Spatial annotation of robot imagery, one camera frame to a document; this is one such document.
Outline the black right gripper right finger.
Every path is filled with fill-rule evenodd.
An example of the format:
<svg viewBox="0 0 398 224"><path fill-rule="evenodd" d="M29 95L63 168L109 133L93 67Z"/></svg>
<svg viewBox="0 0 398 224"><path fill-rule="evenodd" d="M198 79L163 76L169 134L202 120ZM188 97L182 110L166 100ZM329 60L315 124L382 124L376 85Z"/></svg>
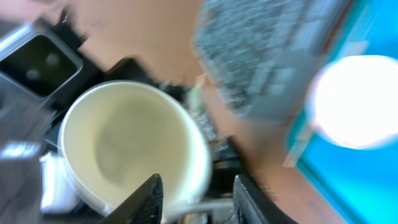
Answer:
<svg viewBox="0 0 398 224"><path fill-rule="evenodd" d="M295 224L271 199L245 175L239 174L233 184L236 220L243 224Z"/></svg>

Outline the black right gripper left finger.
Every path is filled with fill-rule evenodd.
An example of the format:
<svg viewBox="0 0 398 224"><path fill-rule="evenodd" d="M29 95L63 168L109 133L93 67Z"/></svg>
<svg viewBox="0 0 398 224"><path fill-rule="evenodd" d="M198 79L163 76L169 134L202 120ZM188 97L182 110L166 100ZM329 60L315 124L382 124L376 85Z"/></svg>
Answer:
<svg viewBox="0 0 398 224"><path fill-rule="evenodd" d="M153 174L99 224L161 224L163 197L161 176Z"/></svg>

